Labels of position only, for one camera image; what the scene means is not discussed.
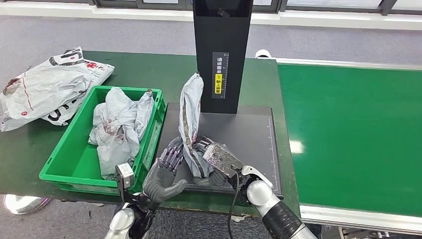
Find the green plastic crate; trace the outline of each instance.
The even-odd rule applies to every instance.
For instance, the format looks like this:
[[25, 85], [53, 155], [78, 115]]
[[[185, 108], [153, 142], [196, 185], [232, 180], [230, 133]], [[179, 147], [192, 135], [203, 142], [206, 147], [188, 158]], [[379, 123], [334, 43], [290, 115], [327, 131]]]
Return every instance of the green plastic crate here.
[[[104, 180], [101, 177], [97, 147], [88, 144], [93, 127], [94, 108], [106, 101], [106, 95], [111, 88], [111, 86], [95, 86], [91, 89], [42, 168], [39, 174], [41, 180], [53, 183], [66, 191], [118, 195], [116, 181]], [[148, 90], [120, 88], [134, 101], [138, 101]], [[142, 183], [151, 167], [166, 112], [161, 90], [152, 89], [152, 92], [155, 100], [154, 108], [132, 166], [134, 184], [129, 188], [131, 192], [142, 190]]]

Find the black cable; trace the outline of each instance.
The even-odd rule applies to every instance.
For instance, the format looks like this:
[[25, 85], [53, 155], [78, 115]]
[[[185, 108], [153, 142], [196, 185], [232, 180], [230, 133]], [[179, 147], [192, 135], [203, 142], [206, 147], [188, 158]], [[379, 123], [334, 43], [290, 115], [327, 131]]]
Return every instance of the black cable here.
[[228, 216], [227, 216], [227, 229], [228, 229], [228, 234], [230, 236], [230, 239], [233, 239], [233, 235], [231, 234], [231, 227], [230, 227], [231, 214], [233, 213], [234, 203], [236, 202], [237, 194], [239, 193], [239, 174], [237, 173], [237, 171], [236, 171], [236, 178], [237, 178], [236, 192], [234, 193], [233, 203], [231, 204], [230, 211], [228, 211]]

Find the plastic mailer bag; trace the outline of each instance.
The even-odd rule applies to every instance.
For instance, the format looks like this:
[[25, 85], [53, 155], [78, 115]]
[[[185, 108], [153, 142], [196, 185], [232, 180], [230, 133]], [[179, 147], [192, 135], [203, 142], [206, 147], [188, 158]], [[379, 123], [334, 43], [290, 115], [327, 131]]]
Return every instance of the plastic mailer bag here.
[[115, 166], [134, 160], [153, 107], [151, 91], [134, 102], [118, 87], [111, 88], [105, 103], [95, 107], [88, 143], [98, 146], [101, 176], [104, 179], [114, 180]]
[[67, 125], [68, 123], [66, 121], [70, 120], [76, 111], [78, 111], [87, 96], [87, 92], [89, 92], [93, 86], [101, 85], [114, 71], [114, 66], [95, 61], [85, 60], [85, 65], [91, 74], [87, 91], [79, 98], [65, 102], [53, 112], [41, 117], [42, 119], [54, 125]]
[[192, 147], [196, 141], [201, 114], [201, 96], [204, 82], [195, 73], [185, 83], [180, 94], [179, 133], [183, 141], [183, 155], [194, 177], [207, 178], [213, 171], [201, 152]]
[[85, 94], [90, 80], [80, 47], [50, 57], [10, 80], [3, 89], [1, 130], [19, 128], [76, 100]]

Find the table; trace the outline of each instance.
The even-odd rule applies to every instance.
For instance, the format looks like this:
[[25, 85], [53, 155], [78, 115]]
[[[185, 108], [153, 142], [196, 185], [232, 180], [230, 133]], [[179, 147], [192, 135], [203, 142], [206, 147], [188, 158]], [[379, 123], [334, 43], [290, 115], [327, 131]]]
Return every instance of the table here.
[[303, 220], [422, 234], [422, 67], [278, 62]]
[[[115, 66], [104, 85], [157, 88], [165, 102], [178, 102], [184, 83], [196, 71], [195, 56], [84, 51], [86, 59]], [[275, 60], [246, 59], [239, 104], [272, 107], [279, 153], [284, 202], [299, 215], [293, 164], [284, 118]], [[259, 98], [250, 97], [260, 94]], [[0, 193], [48, 197], [67, 201], [119, 203], [120, 197], [62, 191], [40, 181], [39, 171], [66, 127], [36, 120], [19, 129], [0, 133]], [[232, 195], [184, 192], [161, 204], [162, 208], [228, 213]], [[236, 215], [257, 215], [254, 208], [237, 205]]]

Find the metal table leg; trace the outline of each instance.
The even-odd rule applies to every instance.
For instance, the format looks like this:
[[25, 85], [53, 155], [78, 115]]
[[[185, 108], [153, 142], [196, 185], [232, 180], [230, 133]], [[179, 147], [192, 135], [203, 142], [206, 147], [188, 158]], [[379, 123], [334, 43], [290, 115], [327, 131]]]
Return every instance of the metal table leg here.
[[47, 205], [50, 200], [50, 198], [7, 194], [4, 197], [4, 206], [13, 214], [27, 214], [40, 210]]

